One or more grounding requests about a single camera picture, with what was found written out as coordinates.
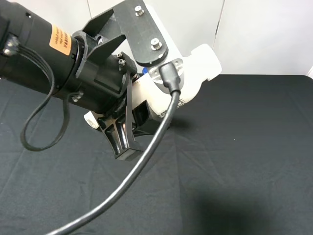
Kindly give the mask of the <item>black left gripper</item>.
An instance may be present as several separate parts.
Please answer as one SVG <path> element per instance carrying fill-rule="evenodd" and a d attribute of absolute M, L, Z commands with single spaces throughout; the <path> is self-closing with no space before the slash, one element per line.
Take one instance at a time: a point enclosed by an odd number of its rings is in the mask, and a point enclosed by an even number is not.
<path fill-rule="evenodd" d="M 118 35 L 101 43 L 103 36 L 93 38 L 81 30 L 73 37 L 78 43 L 78 58 L 66 82 L 66 91 L 82 95 L 77 101 L 80 107 L 96 113 L 107 111 L 97 117 L 100 130 L 107 137 L 114 158 L 131 161 L 142 154 L 134 137 L 154 135 L 162 118 L 146 100 L 132 108 L 132 77 L 137 73 L 135 62 L 122 53 L 124 62 L 119 63 L 120 58 L 113 54 L 126 37 Z"/>

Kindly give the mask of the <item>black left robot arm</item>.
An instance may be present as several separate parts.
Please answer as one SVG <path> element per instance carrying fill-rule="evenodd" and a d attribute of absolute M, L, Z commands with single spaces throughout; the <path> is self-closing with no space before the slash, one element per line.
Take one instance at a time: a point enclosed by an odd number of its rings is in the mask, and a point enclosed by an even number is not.
<path fill-rule="evenodd" d="M 131 103 L 137 66 L 152 67 L 168 54 L 166 42 L 141 0 L 125 0 L 68 34 L 24 6 L 0 3 L 0 76 L 46 94 L 34 117 L 52 97 L 63 101 L 63 123 L 54 146 L 69 124 L 69 104 L 91 111 L 119 160 L 142 153 L 135 137 L 149 119 L 146 101 Z"/>

